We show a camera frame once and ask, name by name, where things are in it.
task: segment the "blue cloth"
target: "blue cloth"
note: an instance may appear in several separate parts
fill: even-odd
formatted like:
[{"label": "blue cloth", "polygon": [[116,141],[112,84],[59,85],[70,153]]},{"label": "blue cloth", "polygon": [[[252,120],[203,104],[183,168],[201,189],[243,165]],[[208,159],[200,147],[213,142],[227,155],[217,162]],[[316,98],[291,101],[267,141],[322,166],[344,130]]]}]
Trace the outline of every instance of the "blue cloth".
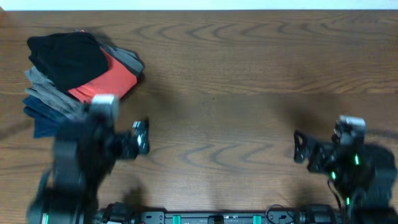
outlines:
[{"label": "blue cloth", "polygon": [[35,119],[33,138],[52,137],[57,134],[61,121],[66,119],[65,115],[34,96],[28,96],[22,102],[26,105],[24,113]]}]

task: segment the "white wall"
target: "white wall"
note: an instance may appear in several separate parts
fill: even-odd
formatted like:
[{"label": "white wall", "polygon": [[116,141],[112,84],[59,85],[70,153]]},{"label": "white wall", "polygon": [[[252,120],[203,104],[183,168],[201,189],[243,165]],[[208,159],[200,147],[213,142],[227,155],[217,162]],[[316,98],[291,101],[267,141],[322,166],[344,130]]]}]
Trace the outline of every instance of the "white wall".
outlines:
[{"label": "white wall", "polygon": [[398,0],[0,0],[18,10],[398,9]]}]

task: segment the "gray cloth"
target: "gray cloth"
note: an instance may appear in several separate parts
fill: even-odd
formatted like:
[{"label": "gray cloth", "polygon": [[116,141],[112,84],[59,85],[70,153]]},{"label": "gray cloth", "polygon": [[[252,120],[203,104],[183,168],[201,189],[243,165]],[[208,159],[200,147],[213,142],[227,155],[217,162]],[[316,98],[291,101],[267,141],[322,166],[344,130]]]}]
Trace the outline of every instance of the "gray cloth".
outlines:
[{"label": "gray cloth", "polygon": [[[100,44],[106,53],[122,63],[135,76],[141,74],[144,64],[135,53],[118,47],[110,47],[103,43]],[[25,72],[25,75],[32,83],[32,88],[26,89],[26,93],[39,98],[47,106],[59,111],[69,119],[82,118],[81,103],[58,90],[43,73],[32,67]]]}]

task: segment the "wooden table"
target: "wooden table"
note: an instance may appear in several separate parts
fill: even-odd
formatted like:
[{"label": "wooden table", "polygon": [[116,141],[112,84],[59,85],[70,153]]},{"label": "wooden table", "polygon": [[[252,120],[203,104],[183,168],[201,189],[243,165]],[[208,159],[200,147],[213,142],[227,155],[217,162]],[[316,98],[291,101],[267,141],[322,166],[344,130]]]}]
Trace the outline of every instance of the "wooden table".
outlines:
[{"label": "wooden table", "polygon": [[[23,114],[26,40],[83,29],[136,51],[146,78],[117,128],[150,118],[151,152],[118,162],[100,204],[265,210],[336,202],[293,162],[293,131],[328,139],[339,114],[398,155],[398,18],[389,11],[3,12],[0,223],[24,223],[52,139]],[[398,205],[394,187],[393,205]]]}]

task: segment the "pile of clothes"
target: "pile of clothes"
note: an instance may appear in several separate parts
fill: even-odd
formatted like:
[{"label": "pile of clothes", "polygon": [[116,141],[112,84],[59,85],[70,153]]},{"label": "pile of clothes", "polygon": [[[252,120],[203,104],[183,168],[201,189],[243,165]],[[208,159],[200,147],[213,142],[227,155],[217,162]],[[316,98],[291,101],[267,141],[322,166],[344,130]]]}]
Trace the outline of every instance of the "pile of clothes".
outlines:
[{"label": "pile of clothes", "polygon": [[128,50],[110,47],[87,32],[27,40],[33,67],[25,72],[24,113],[35,119],[34,138],[55,136],[64,119],[83,118],[81,105],[96,94],[121,98],[136,83],[144,64]]}]

